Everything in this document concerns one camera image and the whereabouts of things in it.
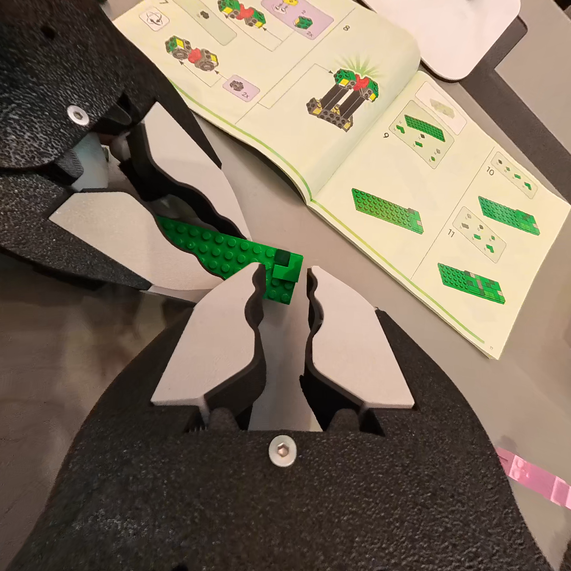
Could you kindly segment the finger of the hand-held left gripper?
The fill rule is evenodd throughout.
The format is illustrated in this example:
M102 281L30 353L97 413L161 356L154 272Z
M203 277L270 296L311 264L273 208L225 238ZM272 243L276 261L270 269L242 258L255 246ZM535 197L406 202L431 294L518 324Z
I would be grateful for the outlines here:
M150 282L148 293L204 296L222 282L173 245L150 210L126 192L77 192L49 220Z
M129 157L120 162L120 169L142 200L175 196L214 229L251 239L222 169L159 102L132 127L126 145Z

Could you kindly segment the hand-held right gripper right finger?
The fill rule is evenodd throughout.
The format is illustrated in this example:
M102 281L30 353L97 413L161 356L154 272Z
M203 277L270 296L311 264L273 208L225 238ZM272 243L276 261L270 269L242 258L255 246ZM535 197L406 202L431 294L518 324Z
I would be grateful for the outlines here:
M319 266L308 269L308 287L309 373L357 410L411 409L414 398L375 308Z

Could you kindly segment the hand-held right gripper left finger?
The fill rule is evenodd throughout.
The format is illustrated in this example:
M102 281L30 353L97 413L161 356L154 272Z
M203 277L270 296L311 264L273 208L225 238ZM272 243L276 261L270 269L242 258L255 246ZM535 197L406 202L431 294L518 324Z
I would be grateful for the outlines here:
M246 410L262 393L259 325L266 268L251 263L196 304L152 396L154 405Z

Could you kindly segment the green studded brick plate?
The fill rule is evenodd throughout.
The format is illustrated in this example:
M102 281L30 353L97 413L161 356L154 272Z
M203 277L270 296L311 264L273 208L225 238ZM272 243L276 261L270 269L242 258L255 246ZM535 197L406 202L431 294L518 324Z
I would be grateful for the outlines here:
M276 249L254 241L157 216L156 220L170 242L194 254L202 266L227 279L250 263L261 263L272 278Z

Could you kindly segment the pink plastic strip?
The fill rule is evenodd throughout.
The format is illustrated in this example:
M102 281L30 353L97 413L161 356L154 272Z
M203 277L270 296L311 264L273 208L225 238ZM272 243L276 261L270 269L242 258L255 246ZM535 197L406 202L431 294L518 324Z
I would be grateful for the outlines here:
M506 476L550 502L570 509L569 483L504 448L496 447L496 453Z

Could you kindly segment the building instruction booklet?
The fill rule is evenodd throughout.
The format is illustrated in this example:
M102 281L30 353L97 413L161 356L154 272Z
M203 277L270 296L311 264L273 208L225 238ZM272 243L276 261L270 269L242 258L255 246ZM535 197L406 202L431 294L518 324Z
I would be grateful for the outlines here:
M570 205L354 1L140 1L113 23L192 111L492 359Z

